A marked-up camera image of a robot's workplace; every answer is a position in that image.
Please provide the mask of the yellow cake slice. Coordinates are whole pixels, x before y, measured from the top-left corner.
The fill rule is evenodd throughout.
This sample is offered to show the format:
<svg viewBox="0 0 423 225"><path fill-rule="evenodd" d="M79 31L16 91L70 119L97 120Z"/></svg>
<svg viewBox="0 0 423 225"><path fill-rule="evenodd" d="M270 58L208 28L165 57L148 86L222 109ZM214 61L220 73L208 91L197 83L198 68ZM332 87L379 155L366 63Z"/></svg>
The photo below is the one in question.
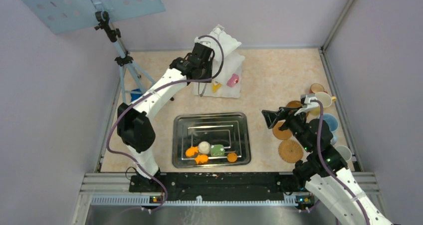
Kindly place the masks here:
<svg viewBox="0 0 423 225"><path fill-rule="evenodd" d="M216 93L221 88L221 86L221 83L214 81L212 84L212 93Z"/></svg>

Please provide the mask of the pink cake slice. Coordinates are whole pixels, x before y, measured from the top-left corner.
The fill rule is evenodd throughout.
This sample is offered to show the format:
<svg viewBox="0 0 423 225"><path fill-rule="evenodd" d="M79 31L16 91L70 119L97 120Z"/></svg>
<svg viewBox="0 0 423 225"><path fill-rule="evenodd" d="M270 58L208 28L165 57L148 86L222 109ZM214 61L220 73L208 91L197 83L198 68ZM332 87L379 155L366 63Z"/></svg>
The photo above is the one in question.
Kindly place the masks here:
<svg viewBox="0 0 423 225"><path fill-rule="evenodd" d="M233 88L234 86L236 86L239 83L239 80L240 80L239 75L234 73L231 76L231 78L227 81L226 85L228 87Z"/></svg>

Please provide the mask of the orange round cookie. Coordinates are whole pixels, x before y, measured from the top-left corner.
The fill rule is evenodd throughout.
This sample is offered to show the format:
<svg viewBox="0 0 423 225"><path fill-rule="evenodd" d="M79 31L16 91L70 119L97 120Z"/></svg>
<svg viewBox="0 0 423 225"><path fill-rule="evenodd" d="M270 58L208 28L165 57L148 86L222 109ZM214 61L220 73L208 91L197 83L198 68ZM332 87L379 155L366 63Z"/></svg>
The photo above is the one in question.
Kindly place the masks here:
<svg viewBox="0 0 423 225"><path fill-rule="evenodd" d="M234 162L237 161L237 154L236 153L229 153L226 158L227 158L228 162L234 163Z"/></svg>

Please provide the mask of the green roll cake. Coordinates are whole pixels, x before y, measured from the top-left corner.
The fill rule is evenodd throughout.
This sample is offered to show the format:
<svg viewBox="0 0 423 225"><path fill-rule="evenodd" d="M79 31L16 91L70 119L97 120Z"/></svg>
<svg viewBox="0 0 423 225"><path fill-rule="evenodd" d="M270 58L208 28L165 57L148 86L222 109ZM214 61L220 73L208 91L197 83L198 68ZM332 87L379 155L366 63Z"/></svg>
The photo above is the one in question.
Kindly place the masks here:
<svg viewBox="0 0 423 225"><path fill-rule="evenodd" d="M221 145L221 144L211 145L210 147L211 157L222 157L224 155L225 155L224 145Z"/></svg>

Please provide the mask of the white round bun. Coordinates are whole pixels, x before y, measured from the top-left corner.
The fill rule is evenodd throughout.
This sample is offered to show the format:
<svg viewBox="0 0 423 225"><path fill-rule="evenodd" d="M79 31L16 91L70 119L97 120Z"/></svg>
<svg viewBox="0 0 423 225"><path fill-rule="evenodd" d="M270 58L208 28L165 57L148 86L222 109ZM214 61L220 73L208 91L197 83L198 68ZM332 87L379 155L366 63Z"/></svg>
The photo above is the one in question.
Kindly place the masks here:
<svg viewBox="0 0 423 225"><path fill-rule="evenodd" d="M202 141L198 144L198 152L201 154L209 154L211 151L211 145L207 141Z"/></svg>

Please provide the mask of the metal tongs with pink tips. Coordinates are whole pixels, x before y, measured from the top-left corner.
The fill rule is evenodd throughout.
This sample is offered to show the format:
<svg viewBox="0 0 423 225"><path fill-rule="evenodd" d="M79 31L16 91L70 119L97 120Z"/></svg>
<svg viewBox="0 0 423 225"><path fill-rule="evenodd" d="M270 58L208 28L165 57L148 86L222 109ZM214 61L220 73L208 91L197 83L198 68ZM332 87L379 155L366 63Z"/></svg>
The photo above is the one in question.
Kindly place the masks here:
<svg viewBox="0 0 423 225"><path fill-rule="evenodd" d="M204 96L204 93L205 93L205 91L207 89L208 84L209 83L206 83L206 82L204 82L204 83L198 83L198 86L197 86L197 94L198 94L199 97L203 97Z"/></svg>

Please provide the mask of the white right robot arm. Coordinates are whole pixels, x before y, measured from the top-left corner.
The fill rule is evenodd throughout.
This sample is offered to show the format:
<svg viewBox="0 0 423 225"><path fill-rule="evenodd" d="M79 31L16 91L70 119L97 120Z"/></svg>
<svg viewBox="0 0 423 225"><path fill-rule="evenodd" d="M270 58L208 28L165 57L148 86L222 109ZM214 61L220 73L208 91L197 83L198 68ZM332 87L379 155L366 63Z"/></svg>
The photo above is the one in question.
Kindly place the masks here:
<svg viewBox="0 0 423 225"><path fill-rule="evenodd" d="M281 130L290 130L310 153L305 162L297 162L293 169L295 189L315 195L338 224L391 224L360 187L342 155L330 144L331 132L322 117L305 122L302 118L305 108L281 107L261 113L269 129L283 120Z"/></svg>

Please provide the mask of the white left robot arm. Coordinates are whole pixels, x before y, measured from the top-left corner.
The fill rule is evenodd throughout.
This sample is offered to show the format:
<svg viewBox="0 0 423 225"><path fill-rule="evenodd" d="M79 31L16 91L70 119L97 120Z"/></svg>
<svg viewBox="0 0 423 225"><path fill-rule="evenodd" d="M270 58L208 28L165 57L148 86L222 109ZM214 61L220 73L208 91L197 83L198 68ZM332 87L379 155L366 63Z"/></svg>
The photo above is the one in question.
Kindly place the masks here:
<svg viewBox="0 0 423 225"><path fill-rule="evenodd" d="M120 121L117 134L135 159L136 170L142 176L141 186L149 192L158 189L159 166L153 155L152 145L156 133L152 119L163 106L191 82L209 82L215 52L209 42L196 42L192 52L172 61L164 75L139 99L118 107Z"/></svg>

